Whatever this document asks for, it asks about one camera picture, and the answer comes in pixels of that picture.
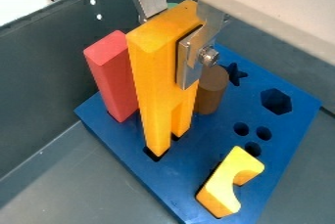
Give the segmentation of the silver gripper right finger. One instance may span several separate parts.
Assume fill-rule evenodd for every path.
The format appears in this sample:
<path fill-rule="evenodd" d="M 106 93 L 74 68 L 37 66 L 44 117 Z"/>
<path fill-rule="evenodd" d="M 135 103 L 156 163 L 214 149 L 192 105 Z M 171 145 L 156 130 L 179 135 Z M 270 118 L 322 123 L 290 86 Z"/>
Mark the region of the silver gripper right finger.
<path fill-rule="evenodd" d="M 200 79 L 203 67 L 212 67 L 219 61 L 219 52 L 214 44 L 222 28 L 230 23 L 231 16 L 199 1 L 196 16 L 202 20 L 178 44 L 176 82 L 187 90 Z"/>

